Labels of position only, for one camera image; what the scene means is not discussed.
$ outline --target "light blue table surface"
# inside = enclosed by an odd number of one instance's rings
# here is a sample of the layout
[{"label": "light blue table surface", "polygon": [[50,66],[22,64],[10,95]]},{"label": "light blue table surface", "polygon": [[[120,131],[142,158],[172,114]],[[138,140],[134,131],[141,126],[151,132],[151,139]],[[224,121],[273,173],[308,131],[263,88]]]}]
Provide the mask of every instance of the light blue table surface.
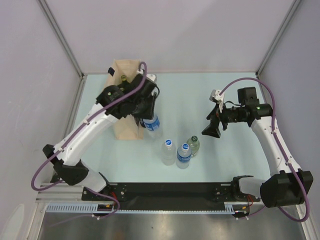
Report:
[{"label": "light blue table surface", "polygon": [[[207,115],[215,104],[209,101],[213,89],[223,89],[229,82],[254,73],[161,73],[157,74],[160,95],[155,112],[163,137],[152,140],[144,130],[143,140],[116,140],[112,127],[101,134],[82,160],[110,182],[229,182],[233,177],[253,175],[267,180],[270,171],[263,149],[246,123],[230,123],[221,138],[201,135],[209,124]],[[83,120],[102,91],[107,75],[88,75],[77,112],[75,126]],[[225,101],[238,103],[237,89],[255,87],[260,102],[263,97],[257,82],[235,83],[225,93]],[[192,135],[200,141],[196,157],[186,169],[161,162],[162,142],[170,138],[180,146]]]}]

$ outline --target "white bottle cap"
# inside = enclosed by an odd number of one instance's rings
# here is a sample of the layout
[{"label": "white bottle cap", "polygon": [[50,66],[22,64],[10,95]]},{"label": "white bottle cap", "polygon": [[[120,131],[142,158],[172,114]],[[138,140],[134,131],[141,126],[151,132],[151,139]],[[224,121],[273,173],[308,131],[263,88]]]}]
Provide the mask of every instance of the white bottle cap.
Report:
[{"label": "white bottle cap", "polygon": [[165,146],[166,146],[167,148],[171,147],[171,146],[172,146],[172,141],[171,141],[171,139],[165,140],[165,141],[164,141],[164,144],[165,144]]},{"label": "white bottle cap", "polygon": [[182,144],[181,149],[182,149],[182,151],[184,151],[186,153],[189,150],[189,145],[187,143],[184,143],[184,144]]}]

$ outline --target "green glass bottle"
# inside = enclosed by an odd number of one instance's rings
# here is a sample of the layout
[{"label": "green glass bottle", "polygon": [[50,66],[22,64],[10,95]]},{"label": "green glass bottle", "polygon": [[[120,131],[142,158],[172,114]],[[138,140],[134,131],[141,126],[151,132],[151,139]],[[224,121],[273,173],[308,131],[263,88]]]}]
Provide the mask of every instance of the green glass bottle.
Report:
[{"label": "green glass bottle", "polygon": [[188,141],[186,141],[186,143],[191,148],[191,157],[194,157],[195,155],[197,155],[197,152],[199,151],[199,148],[200,148],[200,142],[197,136],[190,137]]}]

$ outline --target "wall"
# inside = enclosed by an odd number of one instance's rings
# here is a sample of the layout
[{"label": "wall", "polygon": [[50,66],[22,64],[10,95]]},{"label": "wall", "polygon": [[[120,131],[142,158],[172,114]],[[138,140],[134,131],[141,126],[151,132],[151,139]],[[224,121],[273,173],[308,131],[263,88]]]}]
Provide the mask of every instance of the wall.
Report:
[{"label": "wall", "polygon": [[85,73],[255,72],[293,0],[47,0]]},{"label": "wall", "polygon": [[[43,146],[63,137],[79,78],[36,0],[1,1],[0,56],[0,239],[24,204],[22,239],[37,195],[31,178]],[[51,174],[42,172],[38,185]]]},{"label": "wall", "polygon": [[305,0],[261,79],[273,91],[283,138],[302,169],[314,177],[309,192],[320,223],[320,2]]}]

